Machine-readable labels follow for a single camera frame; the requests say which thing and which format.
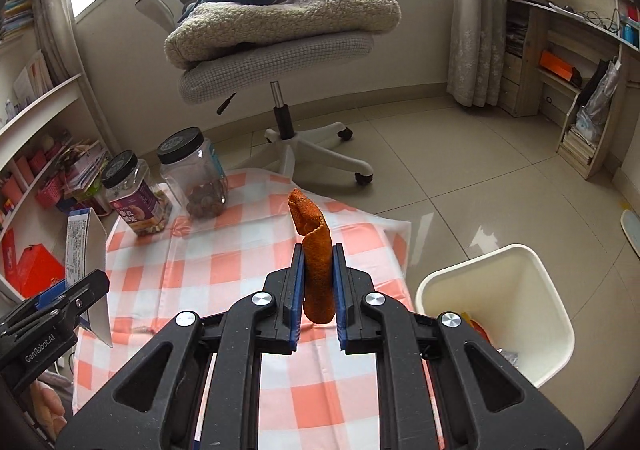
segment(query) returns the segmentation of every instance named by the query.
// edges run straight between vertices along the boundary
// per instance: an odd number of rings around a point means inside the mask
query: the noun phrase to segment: tiled floor
[[[584,181],[555,153],[559,129],[542,116],[463,110],[449,97],[338,112],[296,123],[343,121],[353,140],[327,146],[370,162],[373,183],[299,164],[294,179],[383,217],[411,221],[407,284],[510,243],[532,247],[575,330],[569,364],[542,390],[590,444],[640,374],[640,261],[620,228],[626,205],[600,173]],[[262,132],[216,144],[230,167],[262,147]]]

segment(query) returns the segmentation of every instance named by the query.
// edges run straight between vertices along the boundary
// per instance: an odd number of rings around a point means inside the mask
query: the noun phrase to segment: orange and white checkered cloth
[[[262,289],[271,271],[289,267],[296,234],[287,197],[294,185],[248,169],[228,175],[225,212],[191,224],[178,213],[162,232],[138,238],[119,219],[107,243],[113,349],[81,329],[76,349],[74,410],[174,315],[228,310]],[[410,223],[383,219],[319,195],[348,266],[370,274],[378,291],[411,307],[404,284]],[[335,321],[303,317],[292,356],[265,354],[260,383],[260,450],[378,450],[378,389],[373,354],[340,351]]]

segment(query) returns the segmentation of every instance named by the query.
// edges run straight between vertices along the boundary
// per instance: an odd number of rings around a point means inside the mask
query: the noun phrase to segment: plastic jar
[[[194,219],[211,219],[225,209],[225,172],[209,139],[196,126],[168,137],[156,152],[160,175]]]
[[[105,166],[102,184],[111,206],[137,235],[164,229],[173,205],[150,177],[145,160],[124,150]]]

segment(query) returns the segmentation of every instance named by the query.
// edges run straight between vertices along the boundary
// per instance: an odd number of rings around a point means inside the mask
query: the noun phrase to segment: lace curtain
[[[464,106],[496,105],[507,0],[454,0],[447,92]]]

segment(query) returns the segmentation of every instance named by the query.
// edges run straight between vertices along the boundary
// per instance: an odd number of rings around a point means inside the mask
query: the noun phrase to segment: metal screw cap
[[[440,321],[445,327],[458,327],[460,324],[462,324],[462,318],[460,318],[455,313],[444,313]]]
[[[382,293],[369,293],[364,297],[364,300],[369,305],[383,305],[385,296]]]
[[[271,303],[271,295],[264,291],[260,291],[251,297],[251,301],[255,305],[267,305]]]
[[[175,317],[175,323],[180,325],[180,327],[188,327],[196,321],[196,315],[194,315],[191,311],[182,311]]]

